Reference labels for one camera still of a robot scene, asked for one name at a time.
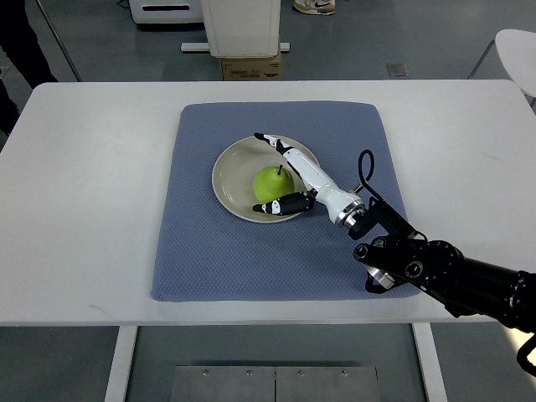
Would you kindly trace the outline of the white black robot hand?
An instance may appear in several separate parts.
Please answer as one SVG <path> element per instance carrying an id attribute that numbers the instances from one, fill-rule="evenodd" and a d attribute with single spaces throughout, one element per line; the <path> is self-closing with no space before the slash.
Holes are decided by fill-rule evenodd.
<path id="1" fill-rule="evenodd" d="M 310 210 L 315 202 L 324 205 L 329 219 L 351 228 L 365 213 L 363 200 L 356 193 L 344 192 L 305 153 L 274 136 L 256 133 L 255 138 L 268 143 L 280 153 L 306 186 L 306 192 L 290 193 L 256 204 L 255 212 L 277 216 Z"/>

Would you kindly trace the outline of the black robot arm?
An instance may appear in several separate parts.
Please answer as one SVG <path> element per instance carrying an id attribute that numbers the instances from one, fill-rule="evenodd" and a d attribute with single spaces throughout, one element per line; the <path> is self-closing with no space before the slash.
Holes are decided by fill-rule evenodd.
<path id="1" fill-rule="evenodd" d="M 491 317 L 503 326 L 535 334 L 535 275 L 465 257 L 444 240 L 428 240 L 369 186 L 368 207 L 351 214 L 355 260 L 366 265 L 365 288 L 381 294 L 408 283 L 444 305 L 453 316 Z"/>

